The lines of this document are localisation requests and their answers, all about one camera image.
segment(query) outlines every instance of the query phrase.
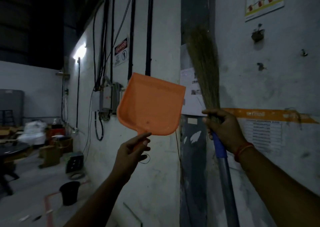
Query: orange dustpan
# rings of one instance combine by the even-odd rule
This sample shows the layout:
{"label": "orange dustpan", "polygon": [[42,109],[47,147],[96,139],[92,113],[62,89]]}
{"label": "orange dustpan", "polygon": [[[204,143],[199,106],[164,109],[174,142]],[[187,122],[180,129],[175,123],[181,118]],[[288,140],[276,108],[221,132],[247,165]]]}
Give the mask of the orange dustpan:
{"label": "orange dustpan", "polygon": [[138,134],[175,132],[186,87],[133,73],[117,109],[119,122]]}

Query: black trash bin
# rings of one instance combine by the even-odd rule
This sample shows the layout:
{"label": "black trash bin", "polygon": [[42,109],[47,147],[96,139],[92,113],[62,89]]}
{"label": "black trash bin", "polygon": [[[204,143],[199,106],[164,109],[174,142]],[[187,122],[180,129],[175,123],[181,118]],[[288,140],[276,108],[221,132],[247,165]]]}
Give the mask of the black trash bin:
{"label": "black trash bin", "polygon": [[71,181],[60,187],[59,191],[62,194],[63,205],[70,206],[77,202],[79,186],[80,182]]}

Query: tube light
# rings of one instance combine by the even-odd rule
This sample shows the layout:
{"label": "tube light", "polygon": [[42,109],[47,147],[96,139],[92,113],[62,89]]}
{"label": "tube light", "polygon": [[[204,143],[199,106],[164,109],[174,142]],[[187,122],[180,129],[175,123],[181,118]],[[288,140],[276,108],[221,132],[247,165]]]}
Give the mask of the tube light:
{"label": "tube light", "polygon": [[75,55],[73,56],[73,59],[78,60],[78,58],[82,59],[86,54],[87,48],[86,44],[84,43],[82,46],[78,48],[78,50],[75,52]]}

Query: black table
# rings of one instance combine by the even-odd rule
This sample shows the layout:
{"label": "black table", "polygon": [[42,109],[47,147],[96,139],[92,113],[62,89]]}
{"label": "black table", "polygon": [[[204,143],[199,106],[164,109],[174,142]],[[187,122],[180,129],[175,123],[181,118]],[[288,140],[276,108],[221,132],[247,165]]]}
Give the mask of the black table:
{"label": "black table", "polygon": [[12,195],[13,191],[10,188],[7,180],[5,179],[5,175],[9,175],[13,177],[15,180],[18,179],[19,176],[5,166],[5,158],[20,154],[26,151],[28,148],[30,148],[29,144],[21,142],[0,144],[0,184],[3,186],[3,188],[9,195]]}

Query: forearm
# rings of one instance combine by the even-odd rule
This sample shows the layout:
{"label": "forearm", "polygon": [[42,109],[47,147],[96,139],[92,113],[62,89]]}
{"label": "forearm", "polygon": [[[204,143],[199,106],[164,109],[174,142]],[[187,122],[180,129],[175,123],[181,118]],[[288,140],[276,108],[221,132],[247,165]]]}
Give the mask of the forearm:
{"label": "forearm", "polygon": [[320,198],[296,182],[255,148],[239,162],[278,227],[320,226]]}
{"label": "forearm", "polygon": [[123,185],[120,178],[111,173],[64,227],[105,227]]}

